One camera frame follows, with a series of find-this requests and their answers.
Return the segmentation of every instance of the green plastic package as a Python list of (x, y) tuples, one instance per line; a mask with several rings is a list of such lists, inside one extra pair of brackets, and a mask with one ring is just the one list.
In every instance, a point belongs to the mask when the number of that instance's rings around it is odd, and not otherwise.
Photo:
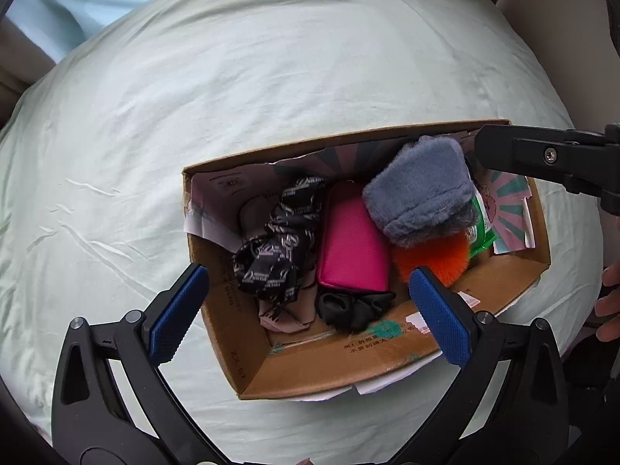
[(469, 241), (469, 258), (475, 257), (480, 252), (485, 251), (497, 239), (497, 234), (491, 228), (491, 222), (484, 208), (482, 196), (476, 189), (475, 197), (472, 199), (476, 211), (478, 212), (478, 222), (475, 226), (467, 230), (467, 240)]

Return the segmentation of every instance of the bed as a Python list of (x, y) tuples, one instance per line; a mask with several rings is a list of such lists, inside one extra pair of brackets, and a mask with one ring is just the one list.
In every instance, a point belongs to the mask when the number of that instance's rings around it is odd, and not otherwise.
[[(1, 130), (0, 375), (49, 436), (69, 321), (142, 309), (188, 264), (184, 166), (351, 130), (498, 117), (572, 126), (491, 0), (151, 0), (71, 51)], [(594, 199), (537, 187), (552, 265), (502, 319), (545, 317), (565, 350), (598, 294), (601, 228)], [(375, 394), (242, 402), (199, 317), (161, 370), (232, 460), (315, 465), (389, 457), (456, 374), (440, 357)], [(130, 396), (126, 381), (120, 389)]]

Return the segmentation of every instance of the finger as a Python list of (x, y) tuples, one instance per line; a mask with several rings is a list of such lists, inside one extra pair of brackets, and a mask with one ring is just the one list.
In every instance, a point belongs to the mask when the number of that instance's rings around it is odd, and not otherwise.
[(605, 325), (601, 325), (596, 331), (599, 341), (608, 342), (620, 337), (620, 316), (612, 318)]
[(616, 288), (607, 297), (602, 297), (594, 304), (596, 316), (609, 316), (620, 312), (620, 288)]
[(603, 286), (614, 286), (618, 283), (620, 283), (620, 264), (614, 264), (603, 271)]

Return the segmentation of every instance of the screw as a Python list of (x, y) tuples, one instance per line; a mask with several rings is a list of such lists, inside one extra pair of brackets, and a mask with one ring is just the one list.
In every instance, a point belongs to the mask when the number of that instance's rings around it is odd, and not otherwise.
[(480, 311), (476, 313), (475, 317), (480, 323), (485, 325), (488, 325), (493, 321), (493, 315), (488, 311)]
[(69, 326), (72, 329), (79, 329), (82, 325), (84, 325), (84, 319), (81, 316), (73, 318), (69, 323)]
[(544, 151), (544, 160), (547, 164), (554, 164), (557, 160), (557, 152), (553, 147), (549, 147)]
[(549, 322), (544, 318), (537, 318), (534, 323), (541, 331), (546, 331), (549, 328)]
[(137, 309), (132, 309), (131, 311), (127, 312), (127, 314), (125, 315), (125, 320), (131, 324), (134, 324), (141, 318), (142, 318), (142, 312)]

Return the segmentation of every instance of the orange pom-pom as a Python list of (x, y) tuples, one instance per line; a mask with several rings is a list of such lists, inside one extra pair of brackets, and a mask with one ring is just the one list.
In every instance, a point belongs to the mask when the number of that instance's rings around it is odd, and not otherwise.
[(428, 266), (445, 286), (452, 285), (469, 265), (469, 243), (465, 231), (454, 236), (431, 239), (412, 248), (390, 246), (392, 260), (402, 281), (421, 266)]

